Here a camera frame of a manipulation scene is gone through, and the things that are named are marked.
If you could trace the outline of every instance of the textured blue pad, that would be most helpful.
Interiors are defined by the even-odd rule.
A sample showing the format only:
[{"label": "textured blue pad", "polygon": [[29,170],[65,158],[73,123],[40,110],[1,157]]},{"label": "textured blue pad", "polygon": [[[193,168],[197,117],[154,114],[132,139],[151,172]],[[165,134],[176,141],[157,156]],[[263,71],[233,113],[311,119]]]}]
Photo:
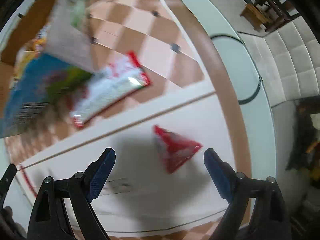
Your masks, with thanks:
[{"label": "textured blue pad", "polygon": [[100,192],[107,181],[107,178],[115,165],[116,153],[113,149],[110,149],[109,153],[106,155],[97,172],[93,176],[90,185],[89,192],[87,194],[87,201],[92,202],[95,198],[99,197]]},{"label": "textured blue pad", "polygon": [[222,163],[219,156],[213,149],[207,149],[204,152],[204,165],[206,166],[220,197],[226,199],[228,203],[230,203],[232,201],[231,184],[228,178],[224,175],[219,161]]}]

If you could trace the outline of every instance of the black curved wire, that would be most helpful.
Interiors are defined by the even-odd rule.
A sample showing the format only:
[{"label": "black curved wire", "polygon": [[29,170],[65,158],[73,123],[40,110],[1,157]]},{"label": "black curved wire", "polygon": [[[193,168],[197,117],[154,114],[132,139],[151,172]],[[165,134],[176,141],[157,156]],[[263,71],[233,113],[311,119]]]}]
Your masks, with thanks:
[{"label": "black curved wire", "polygon": [[[234,37],[232,35],[229,35],[229,34],[212,35],[212,36],[210,36],[210,39],[212,40],[212,39],[218,38],[218,37],[229,37],[229,38],[232,38],[232,39],[240,42],[242,45],[244,45],[244,43],[240,39],[238,39],[238,38],[236,38],[236,37]],[[262,84],[262,77],[259,75],[259,81],[258,81],[258,86],[257,86],[256,90],[248,98],[242,99],[242,100],[238,100],[239,105],[244,105],[244,104],[250,103],[252,100],[254,100],[256,98],[256,96],[258,95],[259,91],[260,91],[261,84]]]}]

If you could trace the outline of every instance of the checkered tile pattern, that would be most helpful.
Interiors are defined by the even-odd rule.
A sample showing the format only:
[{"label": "checkered tile pattern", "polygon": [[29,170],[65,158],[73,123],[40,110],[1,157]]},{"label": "checkered tile pattern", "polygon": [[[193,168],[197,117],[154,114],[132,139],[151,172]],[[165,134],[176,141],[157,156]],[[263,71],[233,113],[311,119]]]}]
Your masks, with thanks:
[{"label": "checkered tile pattern", "polygon": [[[152,85],[109,107],[85,128],[204,78],[190,46],[160,0],[99,0],[88,9],[89,30],[95,38],[91,53],[97,67],[133,50]],[[179,46],[177,52],[172,50],[173,44]],[[66,97],[62,97],[26,132],[5,138],[5,143],[11,161],[17,165],[75,132]]]},{"label": "checkered tile pattern", "polygon": [[[115,237],[109,235],[111,240],[208,240],[220,220],[209,222],[189,230],[178,231],[169,235],[142,236],[142,237]],[[73,228],[76,239],[84,240],[79,229]]]}]

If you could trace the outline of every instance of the wooden stool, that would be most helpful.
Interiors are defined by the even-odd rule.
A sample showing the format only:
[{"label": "wooden stool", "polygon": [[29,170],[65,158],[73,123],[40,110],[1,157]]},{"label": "wooden stool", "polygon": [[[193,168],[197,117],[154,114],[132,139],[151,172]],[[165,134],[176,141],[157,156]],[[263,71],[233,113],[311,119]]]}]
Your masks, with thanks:
[{"label": "wooden stool", "polygon": [[248,22],[251,23],[255,30],[260,30],[260,25],[271,22],[268,18],[266,18],[261,11],[259,11],[253,4],[246,4],[244,10],[240,14],[247,19]]}]

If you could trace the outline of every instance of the white leather couch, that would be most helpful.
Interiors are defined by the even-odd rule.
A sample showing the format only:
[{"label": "white leather couch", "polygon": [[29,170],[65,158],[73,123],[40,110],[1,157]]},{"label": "white leather couch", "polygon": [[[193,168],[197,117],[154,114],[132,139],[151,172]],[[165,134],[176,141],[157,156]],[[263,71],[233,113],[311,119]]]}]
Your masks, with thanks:
[{"label": "white leather couch", "polygon": [[239,35],[260,72],[271,106],[319,95],[320,45],[301,16],[264,37]]}]

